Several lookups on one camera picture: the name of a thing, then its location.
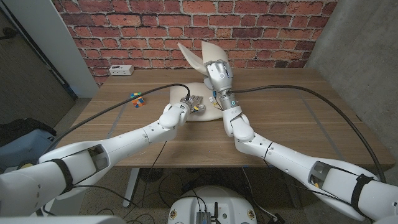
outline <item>black strap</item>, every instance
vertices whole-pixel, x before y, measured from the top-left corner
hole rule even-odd
[[[366,177],[364,174],[359,175],[358,178],[356,179],[356,185],[353,190],[353,195],[351,196],[351,206],[364,217],[367,216],[363,214],[358,207],[359,196],[361,195],[363,187],[372,180],[373,177]]]
[[[63,192],[61,194],[70,191],[73,188],[73,177],[69,171],[67,164],[62,159],[52,159],[52,160],[46,161],[46,162],[56,163],[62,171],[63,178],[65,178],[65,183],[67,184],[67,186],[65,187],[65,189],[63,190]]]

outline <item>table leg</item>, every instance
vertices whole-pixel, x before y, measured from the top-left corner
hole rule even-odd
[[[134,195],[134,190],[136,189],[136,183],[138,178],[139,168],[132,168],[129,178],[129,183],[127,184],[126,193],[124,194],[125,198],[129,198],[132,200],[132,196]],[[130,202],[123,200],[123,207],[128,208],[131,205]]]
[[[284,174],[284,179],[285,179],[286,182],[295,185],[293,177],[289,176],[286,173],[283,173],[283,174]],[[290,185],[290,184],[287,185],[287,190],[289,191],[290,198],[292,199],[293,206],[295,208],[301,208],[301,201],[300,201],[299,193],[297,192],[297,189],[294,186]]]

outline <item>concrete wall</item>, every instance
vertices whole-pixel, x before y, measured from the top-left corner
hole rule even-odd
[[[340,0],[306,64],[398,151],[398,1]]]

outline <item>brick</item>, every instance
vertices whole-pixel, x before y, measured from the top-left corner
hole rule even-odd
[[[254,40],[253,48],[254,49],[279,49],[281,43],[282,42],[280,40]]]
[[[120,37],[119,28],[115,27],[90,27],[94,37]]]
[[[262,50],[257,53],[257,58],[258,59],[268,59],[271,56],[271,53],[272,52],[270,52],[268,50]]]
[[[146,58],[169,58],[170,52],[168,50],[143,50]]]
[[[315,32],[312,34],[312,39],[313,39],[313,40],[317,40],[318,37],[321,35],[322,31],[323,31],[323,29],[317,29],[317,30],[315,30]]]
[[[110,1],[79,1],[82,12],[112,12]]]
[[[132,58],[142,58],[144,55],[142,54],[142,50],[130,49],[129,50],[130,57]]]
[[[143,16],[142,25],[144,26],[157,26],[156,16]]]
[[[213,26],[238,26],[241,21],[239,16],[210,16],[209,25]]]
[[[183,1],[182,8],[186,13],[216,12],[216,6],[211,1]]]
[[[296,50],[312,50],[315,42],[311,41],[297,41]]]
[[[311,53],[312,52],[304,52],[303,56],[301,57],[301,59],[305,59],[306,60],[306,59],[310,58]]]
[[[137,34],[141,37],[166,37],[166,28],[163,27],[140,27]]]
[[[121,47],[124,48],[146,48],[147,41],[145,39],[121,39]]]
[[[80,37],[91,37],[90,30],[87,27],[75,27],[75,32]]]
[[[269,8],[269,13],[280,14],[284,13],[286,10],[286,3],[285,2],[274,2]]]
[[[190,16],[159,16],[159,25],[161,26],[189,26],[190,24]]]
[[[319,14],[321,12],[322,2],[290,2],[287,5],[286,13],[310,15]]]
[[[109,75],[109,70],[107,68],[93,68],[95,75]]]
[[[337,5],[337,2],[327,3],[322,9],[322,14],[330,15],[335,10],[336,5]]]
[[[229,62],[233,68],[246,68],[246,60],[234,60]]]
[[[193,16],[194,26],[208,26],[207,16]]]
[[[87,57],[85,51],[83,49],[79,49],[79,52],[81,54],[82,57]]]
[[[217,28],[218,38],[231,38],[232,29]]]
[[[58,12],[64,12],[65,10],[63,9],[60,1],[58,0],[53,0],[52,3],[54,4],[55,8],[57,9]]]
[[[278,36],[279,29],[264,29],[263,37],[276,38]]]
[[[257,26],[288,27],[291,18],[291,16],[277,15],[260,16],[257,20]]]
[[[111,25],[116,26],[139,26],[141,20],[139,16],[135,15],[108,15],[109,22]]]
[[[275,63],[275,68],[286,68],[286,66],[287,66],[288,63],[289,63],[289,62],[288,62],[288,61],[285,61],[285,60],[278,60],[278,61],[276,61],[276,63]]]
[[[228,52],[228,58],[254,58],[256,51],[254,50],[231,50]]]
[[[151,62],[152,62],[152,68],[164,68],[163,60],[151,59]]]
[[[300,59],[302,56],[302,53],[298,52],[288,52],[285,50],[280,50],[272,53],[271,58],[274,59]]]
[[[294,49],[296,46],[296,42],[293,40],[285,40],[282,44],[283,49]]]
[[[295,29],[281,29],[279,32],[280,38],[292,38],[292,39],[307,39],[311,36],[312,30],[295,30]]]
[[[233,2],[218,2],[219,13],[232,13],[233,7],[234,7]]]
[[[235,2],[235,12],[237,13],[267,13],[268,2],[260,1],[237,1]]]
[[[61,14],[61,17],[66,25],[93,25],[93,20],[88,14]]]
[[[99,39],[73,39],[77,47],[100,48],[104,47]]]
[[[63,8],[67,12],[81,12],[79,9],[79,6],[77,4],[75,4],[74,2],[64,1],[64,2],[62,2],[62,4],[63,4]]]
[[[103,39],[104,46],[108,48],[116,48],[119,47],[118,42],[115,39]]]
[[[88,67],[107,67],[109,62],[106,59],[85,59]]]
[[[254,26],[256,25],[256,17],[255,16],[249,16],[245,15],[242,17],[241,21],[242,26]]]
[[[308,24],[307,16],[295,16],[293,18],[292,27],[306,27]]]
[[[307,27],[324,28],[328,20],[329,17],[312,16]]]
[[[188,49],[192,48],[192,40],[181,40],[181,39],[165,40],[164,46],[165,48],[178,49],[177,43],[181,43]]]
[[[96,26],[106,26],[109,22],[105,15],[91,15],[94,25]]]
[[[247,68],[273,68],[274,60],[248,60]]]
[[[69,31],[69,33],[70,33],[70,35],[71,35],[72,37],[76,37],[76,33],[75,33],[75,31],[73,30],[72,27],[68,27],[68,31]]]
[[[135,37],[137,35],[136,28],[122,28],[123,37]]]
[[[186,37],[214,37],[214,30],[209,28],[186,27],[184,28],[184,35]]]
[[[249,49],[250,48],[250,40],[238,40],[238,48],[239,49]]]
[[[236,40],[211,40],[209,42],[221,47],[222,49],[236,48]]]
[[[132,12],[164,12],[162,1],[130,1]]]
[[[178,1],[165,1],[164,9],[165,9],[165,12],[181,13],[180,2],[178,2]]]
[[[174,60],[164,60],[165,67],[174,68],[174,67],[183,67],[189,68],[190,64],[186,60],[174,59]]]
[[[181,37],[182,36],[182,28],[169,28],[169,36],[170,37]]]
[[[232,37],[261,37],[262,28],[234,28]]]
[[[141,68],[149,68],[150,67],[149,59],[123,59],[123,63],[125,65],[132,65],[132,66],[141,67]]]
[[[127,58],[129,52],[127,50],[101,50],[102,57],[117,57],[117,58]]]
[[[163,48],[163,39],[149,39],[148,44],[152,48]]]
[[[287,67],[288,68],[303,68],[306,63],[307,63],[306,60],[293,61]]]
[[[127,1],[112,1],[113,9],[115,12],[129,12]]]

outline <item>gray floor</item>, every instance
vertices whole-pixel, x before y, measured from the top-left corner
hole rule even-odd
[[[64,131],[69,128],[89,101],[90,99],[78,99],[76,105],[57,124],[55,129],[57,131]],[[393,153],[393,155],[398,159],[398,154]],[[114,167],[97,185],[113,189],[117,193],[124,195],[130,170],[128,167]],[[286,223],[370,223],[367,220],[363,222],[352,220],[319,201],[312,193],[303,190],[299,190],[303,207],[294,208],[286,185],[280,181],[282,179],[281,171],[275,168],[247,168],[247,172],[257,202],[270,212],[280,214]],[[247,191],[247,184],[245,184],[241,169],[200,169],[194,173],[189,173],[186,169],[164,169],[163,173],[163,176],[153,183],[146,184],[143,180],[138,182],[133,201],[136,203],[139,202],[138,206],[140,207],[123,208],[123,200],[119,197],[105,190],[92,188],[85,194],[80,208],[80,215],[96,215],[97,213],[111,215],[114,213],[126,221],[131,221],[140,215],[150,214],[155,223],[166,223],[169,213],[166,203],[171,205],[176,201],[177,197],[183,194],[182,187],[191,180],[196,180],[194,187],[216,184],[225,185],[241,194]],[[397,174],[398,167],[394,166],[386,172],[387,181],[390,184],[398,185]],[[166,193],[162,194],[165,202],[162,201],[159,193],[156,193],[163,179],[164,181],[160,190],[172,192],[170,195]],[[259,223],[268,222],[269,218],[261,215],[257,210],[256,212]],[[153,223],[148,215],[139,217],[138,221]]]

